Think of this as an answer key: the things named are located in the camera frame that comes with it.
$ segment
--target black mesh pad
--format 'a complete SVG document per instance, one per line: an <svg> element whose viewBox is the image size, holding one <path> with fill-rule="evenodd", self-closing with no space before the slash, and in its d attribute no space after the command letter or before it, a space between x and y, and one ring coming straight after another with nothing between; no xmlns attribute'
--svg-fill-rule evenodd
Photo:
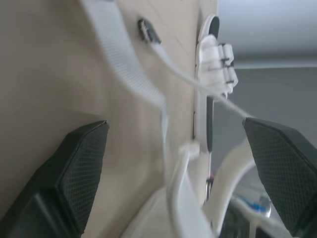
<svg viewBox="0 0 317 238"><path fill-rule="evenodd" d="M298 131L273 122L244 122L259 177L294 235L317 207L317 150Z"/></svg>
<svg viewBox="0 0 317 238"><path fill-rule="evenodd" d="M108 125L67 134L39 167L0 223L1 238L79 238L100 181Z"/></svg>

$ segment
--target white strap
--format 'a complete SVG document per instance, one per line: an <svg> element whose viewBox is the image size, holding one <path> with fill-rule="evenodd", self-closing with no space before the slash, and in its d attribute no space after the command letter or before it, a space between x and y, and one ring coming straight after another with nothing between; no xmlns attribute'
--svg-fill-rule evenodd
<svg viewBox="0 0 317 238"><path fill-rule="evenodd" d="M118 79L131 93L161 110L164 178L167 167L168 116L164 95L145 74L114 0L81 0L96 32L104 56Z"/></svg>
<svg viewBox="0 0 317 238"><path fill-rule="evenodd" d="M206 93L207 95L213 96L215 99L222 102L227 108L231 109L232 111L236 112L239 116L243 118L252 118L250 114L245 112L243 109L232 103L230 100L227 100L223 96L219 95L219 92L213 88L207 87L206 85L200 83L199 81L195 80L194 77L190 76L186 72L184 72L175 62L174 60L166 53L164 48L158 43L150 43L152 50L156 53L157 57L167 66L171 72L175 73L177 76L180 77L181 80L185 81L186 83L190 84L194 88L200 90L201 92Z"/></svg>

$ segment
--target white plastic part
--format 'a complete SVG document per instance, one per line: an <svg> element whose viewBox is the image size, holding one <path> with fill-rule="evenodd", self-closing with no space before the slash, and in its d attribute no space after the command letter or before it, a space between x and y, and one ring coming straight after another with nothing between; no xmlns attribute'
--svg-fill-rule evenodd
<svg viewBox="0 0 317 238"><path fill-rule="evenodd" d="M214 178L209 200L203 206L203 211L207 219L212 222L212 229L217 235L220 235L224 216L236 185L255 165L247 138L231 150L222 161Z"/></svg>
<svg viewBox="0 0 317 238"><path fill-rule="evenodd" d="M167 186L168 211L178 238L214 238L210 223L193 193L188 162L199 155L199 145L191 144L180 151L180 158Z"/></svg>
<svg viewBox="0 0 317 238"><path fill-rule="evenodd" d="M94 27L104 56L118 79L131 93L161 111L164 178L166 179L166 135L168 117L163 94L145 74L127 33L115 0L81 0Z"/></svg>
<svg viewBox="0 0 317 238"><path fill-rule="evenodd" d="M272 238L292 238L291 234L282 223L274 218L268 218L264 214L254 211L238 197L232 196L230 202L247 220L250 221L249 238L256 237L257 227L260 227Z"/></svg>
<svg viewBox="0 0 317 238"><path fill-rule="evenodd" d="M233 74L234 68L230 66L232 61L231 45L219 45L214 35L204 36L199 40L196 48L197 79L227 98L238 83L237 76Z"/></svg>

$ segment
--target gray wall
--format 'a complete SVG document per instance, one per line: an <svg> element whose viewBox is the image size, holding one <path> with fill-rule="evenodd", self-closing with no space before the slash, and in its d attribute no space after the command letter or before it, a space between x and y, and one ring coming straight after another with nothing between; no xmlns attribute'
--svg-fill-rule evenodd
<svg viewBox="0 0 317 238"><path fill-rule="evenodd" d="M229 99L248 113L299 130L317 147L317 68L246 69ZM245 137L242 119L216 103L211 167Z"/></svg>
<svg viewBox="0 0 317 238"><path fill-rule="evenodd" d="M275 62L265 67L315 67L316 9L315 0L219 0L219 40L233 45L236 68L263 68L267 58Z"/></svg>

